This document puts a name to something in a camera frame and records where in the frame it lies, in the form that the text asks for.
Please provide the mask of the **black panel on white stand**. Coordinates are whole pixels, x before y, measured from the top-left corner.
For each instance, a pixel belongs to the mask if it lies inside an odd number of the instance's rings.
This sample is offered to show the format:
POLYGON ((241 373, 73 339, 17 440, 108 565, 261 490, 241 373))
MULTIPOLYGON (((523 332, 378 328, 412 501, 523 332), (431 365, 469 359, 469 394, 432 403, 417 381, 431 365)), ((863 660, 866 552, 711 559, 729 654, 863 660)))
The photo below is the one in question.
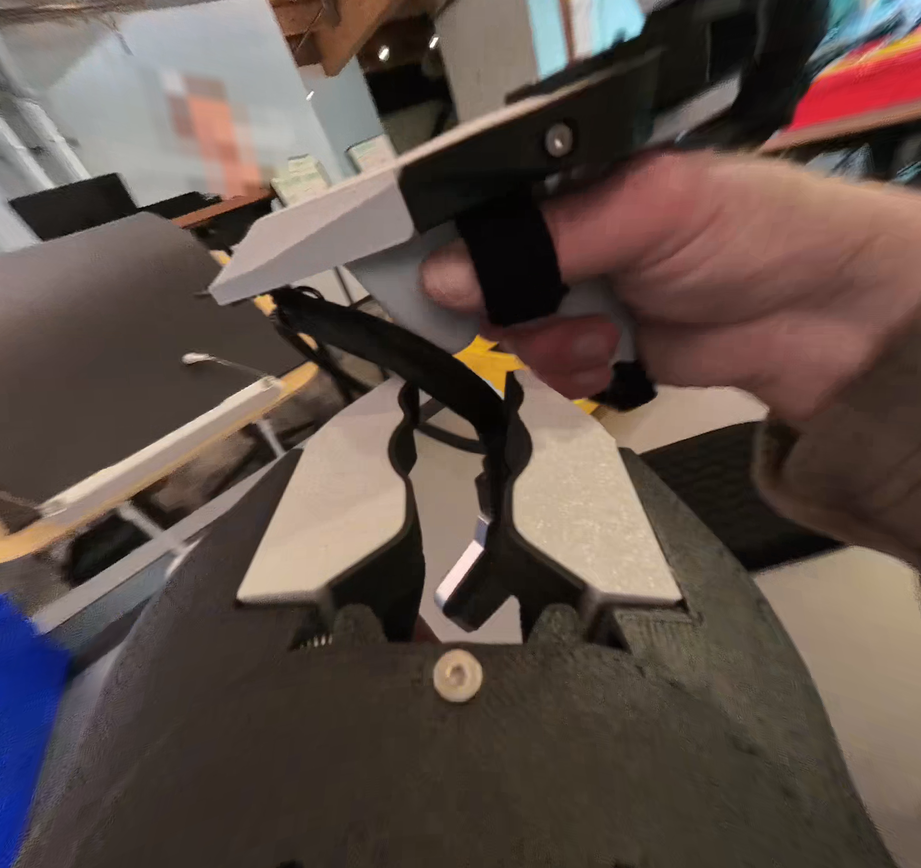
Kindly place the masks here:
POLYGON ((318 369, 266 297, 222 308, 218 263, 149 214, 2 254, 2 563, 121 508, 304 393, 318 369))

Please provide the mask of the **red plastic bin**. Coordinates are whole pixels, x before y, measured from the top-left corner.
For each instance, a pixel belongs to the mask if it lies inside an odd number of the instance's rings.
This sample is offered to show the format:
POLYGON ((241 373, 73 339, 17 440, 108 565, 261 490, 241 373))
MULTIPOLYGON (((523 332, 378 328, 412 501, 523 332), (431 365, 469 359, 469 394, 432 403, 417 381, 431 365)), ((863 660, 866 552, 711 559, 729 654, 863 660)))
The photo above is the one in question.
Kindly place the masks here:
POLYGON ((920 29, 858 46, 812 80, 787 129, 799 132, 920 101, 920 29))

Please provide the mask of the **black mesh object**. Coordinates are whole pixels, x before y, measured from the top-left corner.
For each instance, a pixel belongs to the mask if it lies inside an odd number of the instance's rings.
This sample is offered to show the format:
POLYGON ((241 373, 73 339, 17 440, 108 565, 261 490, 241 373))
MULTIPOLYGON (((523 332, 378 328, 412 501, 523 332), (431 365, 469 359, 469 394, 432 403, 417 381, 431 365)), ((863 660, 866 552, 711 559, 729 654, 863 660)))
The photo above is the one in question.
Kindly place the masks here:
POLYGON ((751 572, 832 553, 843 544, 778 515, 754 486, 758 422, 734 424, 641 453, 641 459, 751 572))

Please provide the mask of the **white sign on stand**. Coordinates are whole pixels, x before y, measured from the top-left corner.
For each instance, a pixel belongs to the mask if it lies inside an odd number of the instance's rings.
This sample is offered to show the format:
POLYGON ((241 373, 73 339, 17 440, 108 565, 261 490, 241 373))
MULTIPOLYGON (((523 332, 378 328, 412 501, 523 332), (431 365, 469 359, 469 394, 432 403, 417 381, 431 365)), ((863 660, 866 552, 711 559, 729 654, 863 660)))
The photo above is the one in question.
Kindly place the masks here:
POLYGON ((346 154, 356 173, 380 170, 397 159, 397 152, 386 133, 353 144, 346 149, 346 154))
POLYGON ((280 205, 296 206, 310 198, 325 194, 331 182, 322 163, 312 155, 292 157, 276 169, 270 188, 280 205))

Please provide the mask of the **yellow plastic bin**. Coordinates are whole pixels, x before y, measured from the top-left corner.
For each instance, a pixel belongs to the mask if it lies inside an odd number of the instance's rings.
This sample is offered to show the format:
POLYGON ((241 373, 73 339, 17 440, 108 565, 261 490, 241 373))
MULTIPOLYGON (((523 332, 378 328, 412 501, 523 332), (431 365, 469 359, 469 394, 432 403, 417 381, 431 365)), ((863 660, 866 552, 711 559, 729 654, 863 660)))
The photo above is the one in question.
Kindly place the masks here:
POLYGON ((498 348, 498 344, 477 336, 454 355, 455 359, 485 381, 501 398, 505 397, 509 375, 532 374, 517 356, 498 348))

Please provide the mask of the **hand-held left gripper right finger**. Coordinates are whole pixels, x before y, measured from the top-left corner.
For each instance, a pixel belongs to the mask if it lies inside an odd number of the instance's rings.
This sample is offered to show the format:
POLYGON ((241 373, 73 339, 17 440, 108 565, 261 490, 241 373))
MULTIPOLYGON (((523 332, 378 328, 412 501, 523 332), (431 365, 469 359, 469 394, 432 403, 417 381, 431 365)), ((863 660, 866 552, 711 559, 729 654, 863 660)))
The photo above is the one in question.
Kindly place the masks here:
POLYGON ((528 638, 550 606, 569 606, 584 635, 615 608, 683 610, 673 567, 616 439, 529 371, 505 383, 508 477, 485 551, 518 602, 528 638))

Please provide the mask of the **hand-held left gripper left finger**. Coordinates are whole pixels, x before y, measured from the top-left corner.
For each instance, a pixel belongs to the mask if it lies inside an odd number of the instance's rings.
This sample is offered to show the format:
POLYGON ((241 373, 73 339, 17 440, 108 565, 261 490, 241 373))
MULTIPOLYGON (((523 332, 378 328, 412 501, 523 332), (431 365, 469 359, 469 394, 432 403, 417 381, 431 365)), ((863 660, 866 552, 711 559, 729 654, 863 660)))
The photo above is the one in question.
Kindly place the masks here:
POLYGON ((392 378, 302 449, 247 572, 243 606, 311 606, 332 625, 366 606, 391 642, 413 639, 425 582, 410 481, 419 393, 392 378))

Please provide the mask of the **person's right hand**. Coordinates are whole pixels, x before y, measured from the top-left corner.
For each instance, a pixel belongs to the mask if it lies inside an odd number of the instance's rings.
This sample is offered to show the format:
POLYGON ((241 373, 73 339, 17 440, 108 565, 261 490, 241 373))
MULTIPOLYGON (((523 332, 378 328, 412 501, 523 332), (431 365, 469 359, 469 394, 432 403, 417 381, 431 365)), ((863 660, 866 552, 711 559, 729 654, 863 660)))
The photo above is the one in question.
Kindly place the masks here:
POLYGON ((739 389, 793 425, 919 311, 919 193, 890 183, 662 153, 542 210, 563 281, 610 281, 656 382, 739 389))

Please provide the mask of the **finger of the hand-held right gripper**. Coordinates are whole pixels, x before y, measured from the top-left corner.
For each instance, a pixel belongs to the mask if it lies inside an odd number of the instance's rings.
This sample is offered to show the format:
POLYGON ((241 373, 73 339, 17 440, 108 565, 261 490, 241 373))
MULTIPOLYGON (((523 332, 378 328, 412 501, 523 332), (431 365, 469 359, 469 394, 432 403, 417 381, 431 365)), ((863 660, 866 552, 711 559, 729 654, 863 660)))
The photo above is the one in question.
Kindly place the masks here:
POLYGON ((227 306, 411 240, 400 173, 396 166, 364 172, 258 218, 210 285, 211 296, 227 306))

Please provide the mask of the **blue plastic bin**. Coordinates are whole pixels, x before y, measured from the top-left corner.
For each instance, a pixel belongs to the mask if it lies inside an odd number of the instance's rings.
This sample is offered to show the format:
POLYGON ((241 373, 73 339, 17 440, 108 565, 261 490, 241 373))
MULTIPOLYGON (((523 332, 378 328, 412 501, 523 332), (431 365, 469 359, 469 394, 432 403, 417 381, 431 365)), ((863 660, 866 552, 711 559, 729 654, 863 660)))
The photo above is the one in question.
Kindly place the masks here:
POLYGON ((1 865, 26 831, 68 671, 68 652, 1 596, 1 865))

